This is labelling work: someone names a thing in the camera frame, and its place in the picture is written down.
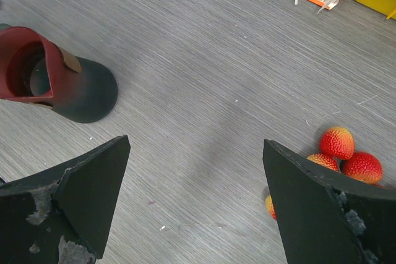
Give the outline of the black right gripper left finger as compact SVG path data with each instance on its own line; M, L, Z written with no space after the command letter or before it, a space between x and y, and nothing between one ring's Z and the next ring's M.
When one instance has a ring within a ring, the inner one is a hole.
M1 184L1 263L103 258L130 154L126 135Z

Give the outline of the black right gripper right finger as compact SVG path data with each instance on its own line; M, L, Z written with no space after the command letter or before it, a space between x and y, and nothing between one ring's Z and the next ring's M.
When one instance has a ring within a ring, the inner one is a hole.
M395 263L395 189L365 184L274 140L262 156L288 263Z

